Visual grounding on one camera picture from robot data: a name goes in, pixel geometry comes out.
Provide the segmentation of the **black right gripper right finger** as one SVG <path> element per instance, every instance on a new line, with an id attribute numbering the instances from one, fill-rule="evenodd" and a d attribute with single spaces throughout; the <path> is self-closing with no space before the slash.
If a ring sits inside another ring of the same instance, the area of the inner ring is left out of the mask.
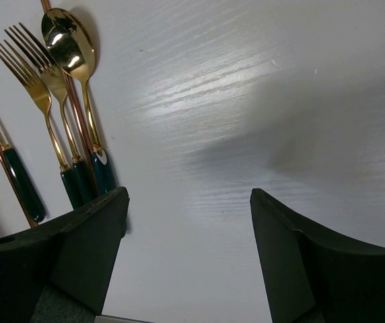
<path id="1" fill-rule="evenodd" d="M 255 188 L 252 225 L 274 322 L 385 322 L 385 247 L 333 231 Z"/>

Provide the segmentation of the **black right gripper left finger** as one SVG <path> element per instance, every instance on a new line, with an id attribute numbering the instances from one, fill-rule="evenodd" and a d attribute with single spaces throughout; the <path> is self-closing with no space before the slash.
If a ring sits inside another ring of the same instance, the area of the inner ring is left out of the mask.
<path id="1" fill-rule="evenodd" d="M 129 207 L 126 188 L 0 239 L 0 322 L 93 322 Z"/>

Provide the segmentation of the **gold spoon green handle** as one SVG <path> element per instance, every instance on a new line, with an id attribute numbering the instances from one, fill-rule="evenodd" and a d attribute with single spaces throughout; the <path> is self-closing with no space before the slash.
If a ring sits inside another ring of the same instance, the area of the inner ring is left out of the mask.
<path id="1" fill-rule="evenodd" d="M 83 24 L 66 9 L 49 9 L 43 15 L 41 30 L 45 45 L 57 65 L 81 83 L 98 192 L 106 194 L 116 188 L 116 180 L 108 154 L 101 143 L 90 102 L 88 83 L 96 68 L 94 45 Z"/>

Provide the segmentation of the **copper chopstick left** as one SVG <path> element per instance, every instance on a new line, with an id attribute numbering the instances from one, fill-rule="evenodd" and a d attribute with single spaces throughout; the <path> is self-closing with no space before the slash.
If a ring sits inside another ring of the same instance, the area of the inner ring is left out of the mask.
<path id="1" fill-rule="evenodd" d="M 3 168 L 3 171 L 4 171 L 5 175 L 7 176 L 7 179 L 9 181 L 10 186 L 11 186 L 11 189 L 13 190 L 13 192 L 15 194 L 15 197 L 16 197 L 18 203 L 20 204 L 20 207 L 22 208 L 24 216 L 25 216 L 25 218 L 26 218 L 26 220 L 28 222 L 28 225 L 31 228 L 37 227 L 38 224 L 31 218 L 31 216 L 30 216 L 30 214 L 29 214 L 29 212 L 28 212 L 28 210 L 27 210 L 27 208 L 26 208 L 26 206 L 25 206 L 25 204 L 24 204 L 24 202 L 23 202 L 23 200 L 22 200 L 22 198 L 21 198 L 17 188 L 15 187 L 15 184 L 13 183 L 13 178 L 12 178 L 11 174 L 9 173 L 9 171 L 7 169 L 7 163 L 6 163 L 6 160 L 5 160 L 4 156 L 3 156 L 3 152 L 1 150 L 1 144 L 0 144 L 0 163 L 1 163 L 1 166 Z"/>

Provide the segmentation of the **copper chopstick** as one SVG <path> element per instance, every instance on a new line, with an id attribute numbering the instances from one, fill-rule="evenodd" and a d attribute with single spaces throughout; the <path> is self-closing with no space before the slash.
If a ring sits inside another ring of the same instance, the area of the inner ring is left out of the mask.
<path id="1" fill-rule="evenodd" d="M 30 214 L 29 214 L 29 212 L 28 212 L 28 210 L 27 210 L 27 208 L 26 208 L 26 206 L 25 206 L 25 204 L 24 204 L 24 202 L 23 202 L 23 200 L 22 200 L 22 198 L 21 198 L 17 188 L 15 187 L 15 184 L 13 183 L 13 178 L 12 178 L 11 174 L 9 173 L 9 171 L 7 169 L 7 163 L 6 163 L 6 160 L 5 160 L 4 156 L 3 156 L 3 152 L 1 150 L 1 144 L 0 144 L 0 163 L 1 163 L 1 166 L 3 168 L 3 171 L 4 171 L 5 175 L 7 176 L 7 179 L 9 181 L 10 186 L 11 186 L 11 189 L 13 190 L 13 192 L 15 194 L 15 197 L 16 197 L 18 203 L 20 204 L 20 207 L 22 208 L 24 216 L 25 216 L 25 218 L 26 218 L 26 220 L 28 222 L 28 225 L 31 228 L 37 227 L 38 224 L 31 218 L 31 216 L 30 216 Z"/>
<path id="2" fill-rule="evenodd" d="M 52 8 L 48 1 L 43 1 L 42 6 L 44 8 L 44 13 L 46 13 L 49 9 Z M 63 83 L 65 89 L 67 90 L 75 124 L 79 133 L 79 138 L 81 139 L 81 144 L 85 155 L 85 161 L 82 163 L 81 166 L 79 165 L 78 159 L 75 158 L 75 161 L 73 162 L 73 168 L 76 173 L 77 183 L 79 185 L 79 190 L 82 195 L 82 199 L 84 202 L 88 203 L 98 197 L 98 187 L 92 163 L 92 144 L 90 139 L 90 132 L 86 121 L 81 83 L 78 80 L 69 76 L 66 72 L 64 72 L 64 70 L 63 77 L 65 79 Z"/>

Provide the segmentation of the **copper chopstick right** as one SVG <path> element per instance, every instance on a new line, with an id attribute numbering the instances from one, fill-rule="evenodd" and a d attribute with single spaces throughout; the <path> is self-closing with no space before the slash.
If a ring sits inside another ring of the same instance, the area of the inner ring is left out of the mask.
<path id="1" fill-rule="evenodd" d="M 44 13 L 46 13 L 49 9 L 52 8 L 48 1 L 43 1 L 42 6 L 44 8 Z M 79 165 L 78 159 L 75 158 L 75 161 L 73 162 L 73 168 L 76 173 L 77 183 L 79 185 L 79 190 L 82 195 L 82 199 L 84 202 L 88 203 L 98 197 L 98 187 L 92 163 L 92 144 L 90 139 L 90 132 L 86 121 L 81 83 L 78 80 L 69 76 L 66 72 L 64 72 L 64 70 L 63 77 L 65 79 L 63 83 L 65 89 L 67 90 L 75 124 L 79 133 L 79 138 L 81 139 L 81 144 L 85 155 L 85 161 L 82 163 L 81 166 Z"/>

